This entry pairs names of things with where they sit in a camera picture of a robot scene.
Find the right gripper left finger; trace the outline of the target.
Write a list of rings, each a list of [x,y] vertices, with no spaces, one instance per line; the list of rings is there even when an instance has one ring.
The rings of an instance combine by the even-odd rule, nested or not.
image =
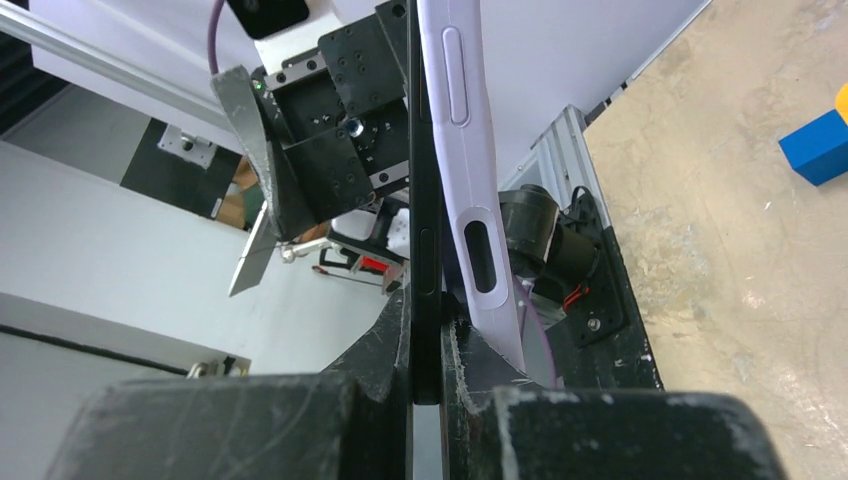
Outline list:
[[[79,410],[51,479],[404,479],[408,300],[318,373],[144,380]]]

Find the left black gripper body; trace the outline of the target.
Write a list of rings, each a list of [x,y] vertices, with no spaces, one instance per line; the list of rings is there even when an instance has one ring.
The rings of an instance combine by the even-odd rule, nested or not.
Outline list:
[[[322,35],[316,47],[254,71],[274,152],[270,209],[304,232],[408,185],[407,4]]]

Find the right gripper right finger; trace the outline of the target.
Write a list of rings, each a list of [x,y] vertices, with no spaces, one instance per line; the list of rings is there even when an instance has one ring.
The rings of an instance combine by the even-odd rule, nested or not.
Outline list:
[[[783,479],[759,418],[701,392],[544,388],[466,321],[442,328],[448,479]]]

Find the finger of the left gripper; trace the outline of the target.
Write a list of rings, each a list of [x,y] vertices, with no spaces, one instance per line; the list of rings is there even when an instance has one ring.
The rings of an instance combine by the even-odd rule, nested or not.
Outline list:
[[[263,203],[230,283],[229,295],[234,297],[259,285],[282,239],[277,219],[279,192],[275,148],[266,132],[253,79],[245,67],[237,66],[214,75],[211,87],[257,176],[263,195]]]

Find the lilac phone case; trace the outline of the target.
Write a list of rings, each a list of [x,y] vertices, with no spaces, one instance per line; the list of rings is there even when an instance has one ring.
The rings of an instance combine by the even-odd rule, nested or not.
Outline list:
[[[525,361],[497,190],[480,4],[420,1],[435,150],[472,325],[513,367]]]

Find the black phone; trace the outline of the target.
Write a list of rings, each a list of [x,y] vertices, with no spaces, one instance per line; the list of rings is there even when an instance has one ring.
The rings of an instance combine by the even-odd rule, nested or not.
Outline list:
[[[410,140],[410,381],[418,405],[436,405],[441,396],[441,233],[443,194],[433,139],[432,117],[418,16],[409,1],[408,78]]]

